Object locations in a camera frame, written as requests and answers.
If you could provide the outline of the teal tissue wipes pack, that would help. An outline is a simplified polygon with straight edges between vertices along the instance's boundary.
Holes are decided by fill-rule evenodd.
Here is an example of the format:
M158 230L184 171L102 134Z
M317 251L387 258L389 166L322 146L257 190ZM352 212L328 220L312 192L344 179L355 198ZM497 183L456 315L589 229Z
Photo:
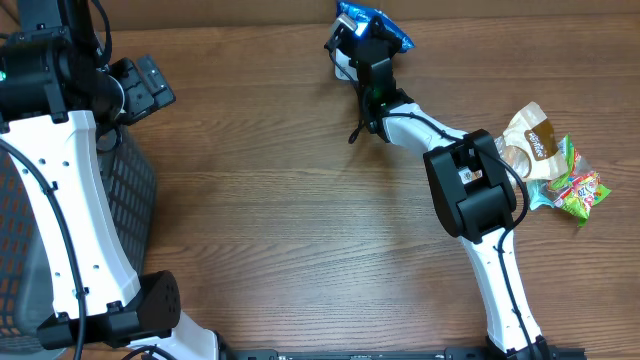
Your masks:
M544 195L544 189L547 187L547 180L532 180L527 183L527 191L529 195L529 209L535 211L541 206L554 208L554 202Z

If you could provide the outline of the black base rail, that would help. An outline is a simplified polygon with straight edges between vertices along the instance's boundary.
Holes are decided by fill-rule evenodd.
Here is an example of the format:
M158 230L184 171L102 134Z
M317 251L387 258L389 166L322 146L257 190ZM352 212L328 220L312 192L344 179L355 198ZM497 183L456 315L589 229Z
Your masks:
M526 353L510 356L499 355L488 347L448 347L438 351L391 351L391 352L278 352L276 350L253 349L220 352L221 360L489 360L532 359Z

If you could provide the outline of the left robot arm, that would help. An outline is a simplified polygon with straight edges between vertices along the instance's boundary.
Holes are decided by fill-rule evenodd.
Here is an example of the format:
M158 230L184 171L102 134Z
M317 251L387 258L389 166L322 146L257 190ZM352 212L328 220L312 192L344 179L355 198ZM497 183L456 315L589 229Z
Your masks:
M175 95L150 57L112 60L112 38L91 18L101 8L22 1L20 28L1 48L1 147L28 194L53 286L36 335L47 350L76 354L103 343L133 356L217 359L218 336L182 310L174 275L139 275L117 234L98 141Z

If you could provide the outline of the grey plastic mesh basket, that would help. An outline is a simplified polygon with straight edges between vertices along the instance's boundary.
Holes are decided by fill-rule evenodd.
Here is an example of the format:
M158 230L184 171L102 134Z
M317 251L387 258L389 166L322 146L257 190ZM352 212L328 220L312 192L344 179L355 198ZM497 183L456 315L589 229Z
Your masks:
M151 163L123 128L103 136L100 175L117 236L132 268L143 273L157 193ZM56 357L37 327L53 314L52 281L30 202L10 155L1 152L1 356Z

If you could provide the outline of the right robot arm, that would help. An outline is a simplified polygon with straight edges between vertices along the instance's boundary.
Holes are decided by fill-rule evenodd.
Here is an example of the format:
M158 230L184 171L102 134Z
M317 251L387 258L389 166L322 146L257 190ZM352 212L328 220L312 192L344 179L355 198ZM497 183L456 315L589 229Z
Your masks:
M524 184L500 157L484 129L466 133L424 113L393 75L402 42L373 17L364 29L347 14L335 20L325 45L352 83L359 101L358 127L424 160L437 218L464 246L487 315L492 359L549 359L553 352L528 306L514 251L516 226L526 212L514 191Z

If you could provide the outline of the green Haribo candy bag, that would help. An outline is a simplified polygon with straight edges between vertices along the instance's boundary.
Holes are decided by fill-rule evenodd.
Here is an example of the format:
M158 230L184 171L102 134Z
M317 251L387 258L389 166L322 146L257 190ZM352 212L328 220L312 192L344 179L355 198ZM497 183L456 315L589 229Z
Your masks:
M602 182L600 173L575 148L571 135L558 144L568 170L549 182L547 197L554 206L578 219L578 226L587 224L592 208L603 201L611 190Z

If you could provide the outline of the blue snack wrapper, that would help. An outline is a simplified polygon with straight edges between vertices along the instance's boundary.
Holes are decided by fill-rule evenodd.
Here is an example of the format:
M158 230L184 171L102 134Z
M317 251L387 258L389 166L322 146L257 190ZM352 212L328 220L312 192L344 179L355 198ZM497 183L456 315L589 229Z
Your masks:
M387 30L392 32L396 37L402 41L400 53L406 53L415 47L411 38L400 29L400 27L391 20L384 12L379 9L368 7L361 4L356 4L348 1L336 2L336 15L346 14L356 23L355 35L361 37L368 27L369 22L375 17L379 16Z

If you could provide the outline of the beige brown snack bag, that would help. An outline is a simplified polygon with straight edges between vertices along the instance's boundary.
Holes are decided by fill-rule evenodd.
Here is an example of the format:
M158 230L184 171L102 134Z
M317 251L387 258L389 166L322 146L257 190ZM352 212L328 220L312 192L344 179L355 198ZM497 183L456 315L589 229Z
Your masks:
M494 142L523 182L554 180L568 171L553 125L535 102L519 110Z

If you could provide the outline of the white barcode scanner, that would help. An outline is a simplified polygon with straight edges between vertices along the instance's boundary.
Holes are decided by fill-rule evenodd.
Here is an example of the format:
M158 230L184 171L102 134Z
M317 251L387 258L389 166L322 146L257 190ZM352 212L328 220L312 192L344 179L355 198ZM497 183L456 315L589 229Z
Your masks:
M333 53L334 59L337 62L335 65L335 75L338 79L348 81L352 78L354 81L358 80L357 70L352 67L349 62L350 58L342 53L339 49L336 49Z

